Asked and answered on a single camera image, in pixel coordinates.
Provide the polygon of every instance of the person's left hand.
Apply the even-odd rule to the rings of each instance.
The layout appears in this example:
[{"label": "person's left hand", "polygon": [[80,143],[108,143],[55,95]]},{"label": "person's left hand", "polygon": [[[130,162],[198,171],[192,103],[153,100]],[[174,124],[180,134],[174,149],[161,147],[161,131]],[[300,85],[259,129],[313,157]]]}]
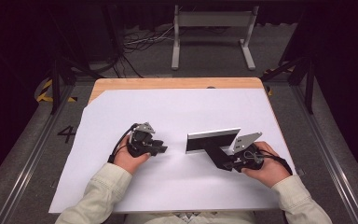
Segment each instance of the person's left hand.
[{"label": "person's left hand", "polygon": [[130,136],[127,135],[121,141],[118,147],[119,151],[116,153],[113,164],[123,168],[131,175],[133,175],[135,174],[138,167],[150,158],[150,153],[145,153],[142,156],[133,158],[133,156],[130,154],[130,152],[127,149],[129,138]]}]

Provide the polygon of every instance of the wooden table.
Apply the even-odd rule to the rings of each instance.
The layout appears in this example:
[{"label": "wooden table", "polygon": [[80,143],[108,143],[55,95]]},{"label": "wooden table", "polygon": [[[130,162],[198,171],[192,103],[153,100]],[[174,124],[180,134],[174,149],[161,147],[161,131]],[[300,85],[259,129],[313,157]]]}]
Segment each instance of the wooden table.
[{"label": "wooden table", "polygon": [[101,78],[95,82],[89,103],[104,91],[146,89],[203,89],[208,87],[264,88],[257,77]]}]

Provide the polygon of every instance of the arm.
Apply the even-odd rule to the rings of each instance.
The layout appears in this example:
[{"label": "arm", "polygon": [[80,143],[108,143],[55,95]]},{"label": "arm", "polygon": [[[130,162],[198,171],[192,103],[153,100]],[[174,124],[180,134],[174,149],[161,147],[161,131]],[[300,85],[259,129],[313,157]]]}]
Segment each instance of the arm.
[{"label": "arm", "polygon": [[[255,144],[260,149],[279,156],[267,143]],[[260,170],[243,168],[241,171],[278,194],[280,208],[285,211],[289,223],[331,223],[322,207],[312,200],[298,175],[289,175],[279,162],[265,158]]]},{"label": "arm", "polygon": [[121,201],[132,175],[147,161],[149,154],[133,158],[126,144],[129,137],[121,142],[114,164],[106,163],[88,183],[84,197],[73,207],[65,209],[56,223],[103,223],[113,211],[115,203]]},{"label": "arm", "polygon": [[279,206],[289,223],[332,223],[319,204],[310,197],[298,175],[292,175],[272,187],[279,197]]}]

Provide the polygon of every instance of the metal frame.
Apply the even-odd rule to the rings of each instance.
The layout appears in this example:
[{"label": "metal frame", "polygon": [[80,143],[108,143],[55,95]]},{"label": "metal frame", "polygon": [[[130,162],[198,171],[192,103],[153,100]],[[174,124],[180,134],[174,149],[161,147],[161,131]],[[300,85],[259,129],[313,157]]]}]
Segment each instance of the metal frame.
[{"label": "metal frame", "polygon": [[246,27],[246,37],[240,39],[240,44],[245,57],[245,61],[249,70],[255,70],[255,63],[249,50],[249,41],[255,26],[258,7],[254,7],[253,11],[234,11],[234,12],[190,12],[179,11],[179,6],[175,6],[173,29],[174,41],[172,52],[172,70],[179,69],[179,53],[180,53],[180,26],[238,26]]},{"label": "metal frame", "polygon": [[310,129],[319,145],[318,148],[324,160],[324,163],[326,164],[326,167],[334,181],[334,184],[337,187],[337,191],[341,196],[342,202],[344,202],[344,205],[348,210],[352,222],[358,223],[358,202],[348,181],[348,178],[342,171],[342,168],[339,165],[334,152],[325,143],[317,120],[312,114],[309,113],[307,106],[303,103],[304,95],[301,89],[298,86],[292,86],[292,92],[296,97],[298,105],[301,107],[303,114],[307,118],[307,122],[310,126]]},{"label": "metal frame", "polygon": [[24,167],[22,168],[22,171],[20,172],[20,175],[17,178],[17,181],[12,191],[10,192],[4,206],[0,211],[0,224],[8,223],[10,221],[10,218],[12,217],[17,205],[20,202],[22,194],[24,193],[29,181],[31,180],[36,165],[38,164],[40,158],[42,157],[43,151],[45,150],[45,144],[48,141],[50,133],[54,125],[56,124],[58,118],[60,117],[60,114],[63,108],[65,107],[65,104],[68,98],[70,97],[73,88],[74,86],[65,86],[61,98],[62,103],[57,108],[56,113],[54,113],[48,118],[48,121],[46,122],[46,125],[43,128],[43,131],[39,136],[28,161],[25,163]]}]

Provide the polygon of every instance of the finger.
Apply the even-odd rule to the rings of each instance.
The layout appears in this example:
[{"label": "finger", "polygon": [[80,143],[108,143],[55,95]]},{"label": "finger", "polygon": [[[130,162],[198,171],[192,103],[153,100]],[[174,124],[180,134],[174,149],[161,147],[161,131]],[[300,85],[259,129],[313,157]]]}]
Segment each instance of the finger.
[{"label": "finger", "polygon": [[248,169],[248,168],[242,168],[241,172],[250,176],[250,177],[254,177],[256,175],[256,171],[252,170],[252,169]]},{"label": "finger", "polygon": [[272,149],[272,147],[266,143],[266,142],[255,142],[255,145],[259,148],[259,149],[263,149],[266,150],[267,152],[271,153],[274,156],[278,156],[278,153],[276,151],[274,151],[274,149]]},{"label": "finger", "polygon": [[147,152],[147,153],[137,157],[136,160],[138,162],[145,162],[145,161],[149,160],[150,156],[151,156],[150,152]]},{"label": "finger", "polygon": [[121,140],[120,144],[121,145],[127,145],[127,143],[129,142],[129,139],[130,139],[130,136],[129,135],[126,135],[123,140]]}]

